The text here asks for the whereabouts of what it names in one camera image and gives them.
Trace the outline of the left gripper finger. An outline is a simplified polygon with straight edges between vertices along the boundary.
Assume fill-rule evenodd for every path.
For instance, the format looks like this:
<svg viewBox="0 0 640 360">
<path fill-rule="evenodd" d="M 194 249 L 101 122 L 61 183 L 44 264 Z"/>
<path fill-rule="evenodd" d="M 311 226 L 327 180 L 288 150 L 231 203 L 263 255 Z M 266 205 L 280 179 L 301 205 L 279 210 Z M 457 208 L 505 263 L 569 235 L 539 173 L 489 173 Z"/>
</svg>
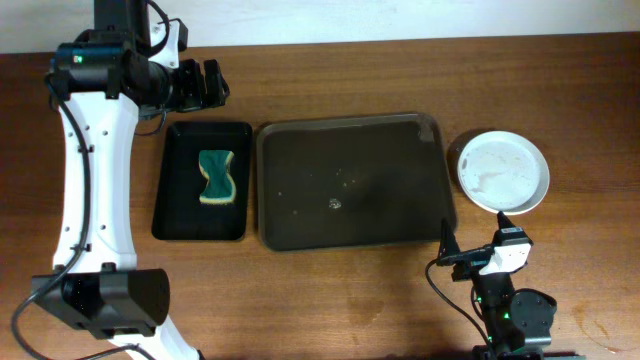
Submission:
<svg viewBox="0 0 640 360">
<path fill-rule="evenodd" d="M 193 59 L 180 62 L 181 111 L 197 111 L 203 108 L 205 85 L 200 65 Z"/>
<path fill-rule="evenodd" d="M 217 108 L 226 104 L 230 96 L 230 88 L 223 77 L 221 67 L 217 60 L 207 60 L 204 65 L 203 105 L 205 108 Z"/>
</svg>

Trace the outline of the grey-green plate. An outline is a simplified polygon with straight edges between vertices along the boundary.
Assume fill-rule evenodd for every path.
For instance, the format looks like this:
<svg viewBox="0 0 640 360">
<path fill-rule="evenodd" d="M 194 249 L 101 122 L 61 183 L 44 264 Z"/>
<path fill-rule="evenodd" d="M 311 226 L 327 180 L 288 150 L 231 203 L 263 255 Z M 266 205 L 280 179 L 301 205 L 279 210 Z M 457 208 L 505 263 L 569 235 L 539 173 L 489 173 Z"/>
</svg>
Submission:
<svg viewBox="0 0 640 360">
<path fill-rule="evenodd" d="M 538 147 L 507 131 L 488 131 L 469 140 L 460 151 L 456 174 L 462 191 L 474 204 L 507 216 L 537 207 L 551 180 Z"/>
</svg>

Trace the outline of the green yellow sponge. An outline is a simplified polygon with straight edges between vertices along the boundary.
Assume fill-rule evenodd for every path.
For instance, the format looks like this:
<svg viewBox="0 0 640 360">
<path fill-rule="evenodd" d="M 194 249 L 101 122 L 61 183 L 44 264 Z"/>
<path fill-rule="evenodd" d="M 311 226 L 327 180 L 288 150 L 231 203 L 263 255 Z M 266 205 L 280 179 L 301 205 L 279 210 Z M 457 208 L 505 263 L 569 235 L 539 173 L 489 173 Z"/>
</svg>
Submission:
<svg viewBox="0 0 640 360">
<path fill-rule="evenodd" d="M 199 152 L 199 170 L 206 180 L 205 188 L 199 196 L 201 204 L 228 205 L 234 202 L 237 188 L 230 173 L 233 160 L 234 153 L 229 150 Z"/>
</svg>

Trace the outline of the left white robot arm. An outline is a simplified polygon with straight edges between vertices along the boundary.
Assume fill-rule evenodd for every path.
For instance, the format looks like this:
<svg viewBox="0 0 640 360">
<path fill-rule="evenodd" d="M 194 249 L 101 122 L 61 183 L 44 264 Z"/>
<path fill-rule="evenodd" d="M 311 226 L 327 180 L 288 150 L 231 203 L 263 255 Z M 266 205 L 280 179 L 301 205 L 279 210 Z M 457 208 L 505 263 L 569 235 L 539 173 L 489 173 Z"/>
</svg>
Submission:
<svg viewBox="0 0 640 360">
<path fill-rule="evenodd" d="M 65 139 L 62 229 L 53 271 L 30 301 L 135 359 L 198 359 L 169 317 L 169 279 L 141 270 L 132 239 L 130 160 L 140 120 L 224 105 L 218 63 L 181 60 L 179 19 L 152 1 L 98 1 L 94 25 L 58 47 L 45 82 Z"/>
</svg>

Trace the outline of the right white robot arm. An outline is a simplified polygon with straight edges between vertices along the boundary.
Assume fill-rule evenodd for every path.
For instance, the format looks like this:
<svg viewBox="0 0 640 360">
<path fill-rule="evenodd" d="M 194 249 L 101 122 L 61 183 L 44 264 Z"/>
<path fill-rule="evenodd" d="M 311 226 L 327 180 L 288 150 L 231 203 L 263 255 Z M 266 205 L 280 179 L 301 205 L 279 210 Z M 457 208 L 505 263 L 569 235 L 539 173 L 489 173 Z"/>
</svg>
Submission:
<svg viewBox="0 0 640 360">
<path fill-rule="evenodd" d="M 487 343 L 475 359 L 542 359 L 551 344 L 556 300 L 540 291 L 516 289 L 511 276 L 527 265 L 533 241 L 502 212 L 490 244 L 453 261 L 452 279 L 472 282 Z"/>
</svg>

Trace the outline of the dark brown serving tray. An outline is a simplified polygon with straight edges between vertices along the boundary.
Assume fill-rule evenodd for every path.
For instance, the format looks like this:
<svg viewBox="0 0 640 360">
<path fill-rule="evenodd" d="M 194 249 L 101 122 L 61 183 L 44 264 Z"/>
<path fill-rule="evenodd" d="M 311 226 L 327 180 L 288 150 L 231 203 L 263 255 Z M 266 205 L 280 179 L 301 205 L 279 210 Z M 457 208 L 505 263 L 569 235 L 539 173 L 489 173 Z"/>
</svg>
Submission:
<svg viewBox="0 0 640 360">
<path fill-rule="evenodd" d="M 256 186 L 275 252 L 436 242 L 458 225 L 443 136 L 424 113 L 269 124 Z"/>
</svg>

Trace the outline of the small black tray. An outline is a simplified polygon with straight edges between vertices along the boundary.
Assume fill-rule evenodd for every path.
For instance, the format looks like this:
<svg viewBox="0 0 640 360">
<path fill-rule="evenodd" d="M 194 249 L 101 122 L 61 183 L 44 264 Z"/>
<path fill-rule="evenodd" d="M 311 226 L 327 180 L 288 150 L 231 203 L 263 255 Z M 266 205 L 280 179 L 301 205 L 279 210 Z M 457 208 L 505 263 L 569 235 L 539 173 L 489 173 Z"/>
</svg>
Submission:
<svg viewBox="0 0 640 360">
<path fill-rule="evenodd" d="M 245 233 L 253 129 L 246 122 L 176 122 L 166 132 L 152 234 L 167 241 L 238 241 Z M 198 164 L 202 150 L 234 153 L 231 176 L 236 198 L 205 205 L 206 180 Z"/>
</svg>

